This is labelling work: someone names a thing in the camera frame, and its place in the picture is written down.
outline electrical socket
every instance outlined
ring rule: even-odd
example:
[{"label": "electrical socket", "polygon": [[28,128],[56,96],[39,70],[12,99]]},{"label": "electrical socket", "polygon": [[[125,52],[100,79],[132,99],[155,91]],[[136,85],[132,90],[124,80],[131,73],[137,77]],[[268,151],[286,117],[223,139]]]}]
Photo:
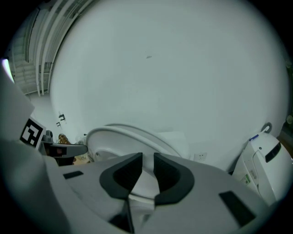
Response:
[{"label": "electrical socket", "polygon": [[203,162],[206,160],[207,152],[194,154],[194,161]]}]

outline white appliance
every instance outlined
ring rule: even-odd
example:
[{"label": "white appliance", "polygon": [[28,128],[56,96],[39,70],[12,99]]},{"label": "white appliance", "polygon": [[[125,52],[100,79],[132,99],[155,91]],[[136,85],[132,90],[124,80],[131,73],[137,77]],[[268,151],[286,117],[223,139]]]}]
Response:
[{"label": "white appliance", "polygon": [[292,184],[292,158],[278,139],[261,133],[249,140],[232,176],[271,205],[284,198]]}]

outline wall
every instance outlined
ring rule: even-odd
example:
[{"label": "wall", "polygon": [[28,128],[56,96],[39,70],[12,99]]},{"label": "wall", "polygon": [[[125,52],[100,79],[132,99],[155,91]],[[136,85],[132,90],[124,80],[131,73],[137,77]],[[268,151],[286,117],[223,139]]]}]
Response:
[{"label": "wall", "polygon": [[63,43],[53,108],[69,138],[111,122],[183,131],[193,154],[230,170],[250,136],[266,122],[277,136],[285,121],[277,41],[240,1],[102,0]]},{"label": "wall", "polygon": [[49,94],[45,93],[39,97],[38,93],[32,93],[29,95],[29,99],[35,107],[31,117],[44,125],[47,130],[52,131],[54,142],[57,142],[59,134],[62,133],[62,129],[56,125],[59,120],[57,118],[58,116],[53,112]]}]

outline sticker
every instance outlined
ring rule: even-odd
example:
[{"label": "sticker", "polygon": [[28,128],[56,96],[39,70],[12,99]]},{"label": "sticker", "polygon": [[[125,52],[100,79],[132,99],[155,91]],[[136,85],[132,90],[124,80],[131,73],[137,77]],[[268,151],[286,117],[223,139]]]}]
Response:
[{"label": "sticker", "polygon": [[250,183],[250,179],[249,179],[249,176],[248,174],[246,174],[242,180],[241,180],[242,183],[244,183],[245,185],[248,185]]},{"label": "sticker", "polygon": [[30,117],[23,128],[20,140],[38,150],[44,134],[46,134],[46,128]]}]

